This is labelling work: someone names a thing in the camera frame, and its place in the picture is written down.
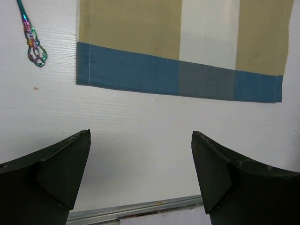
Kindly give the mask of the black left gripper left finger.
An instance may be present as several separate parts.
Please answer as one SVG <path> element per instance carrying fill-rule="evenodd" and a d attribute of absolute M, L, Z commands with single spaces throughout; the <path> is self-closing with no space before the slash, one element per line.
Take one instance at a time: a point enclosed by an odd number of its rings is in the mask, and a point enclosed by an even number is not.
<path fill-rule="evenodd" d="M 90 152 L 82 130 L 0 165 L 2 225 L 64 225 L 73 210 Z"/>

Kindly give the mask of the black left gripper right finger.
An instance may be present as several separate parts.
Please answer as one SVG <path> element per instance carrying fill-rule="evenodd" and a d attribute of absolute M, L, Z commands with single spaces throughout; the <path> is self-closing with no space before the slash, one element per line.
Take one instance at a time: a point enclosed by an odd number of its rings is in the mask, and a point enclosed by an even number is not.
<path fill-rule="evenodd" d="M 226 148 L 194 131 L 193 160 L 213 225 L 297 225 L 300 175 Z"/>

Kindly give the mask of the iridescent rainbow fork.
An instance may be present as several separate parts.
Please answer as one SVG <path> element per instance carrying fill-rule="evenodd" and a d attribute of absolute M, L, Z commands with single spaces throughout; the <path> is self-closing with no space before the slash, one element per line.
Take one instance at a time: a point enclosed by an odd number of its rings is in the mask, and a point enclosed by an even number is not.
<path fill-rule="evenodd" d="M 40 44 L 38 39 L 38 35 L 31 24 L 29 17 L 26 14 L 25 8 L 21 0 L 16 1 L 20 10 L 23 31 L 25 38 L 27 40 L 28 51 L 27 56 L 28 59 L 34 63 L 37 67 L 42 68 L 45 65 L 45 62 L 48 58 L 48 54 L 46 50 Z"/>

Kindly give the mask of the blue beige striped placemat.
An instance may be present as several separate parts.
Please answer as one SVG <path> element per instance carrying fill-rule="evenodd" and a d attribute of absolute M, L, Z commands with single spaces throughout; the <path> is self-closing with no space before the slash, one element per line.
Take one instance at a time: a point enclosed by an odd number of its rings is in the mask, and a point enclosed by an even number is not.
<path fill-rule="evenodd" d="M 76 83 L 277 103 L 292 0 L 81 0 Z"/>

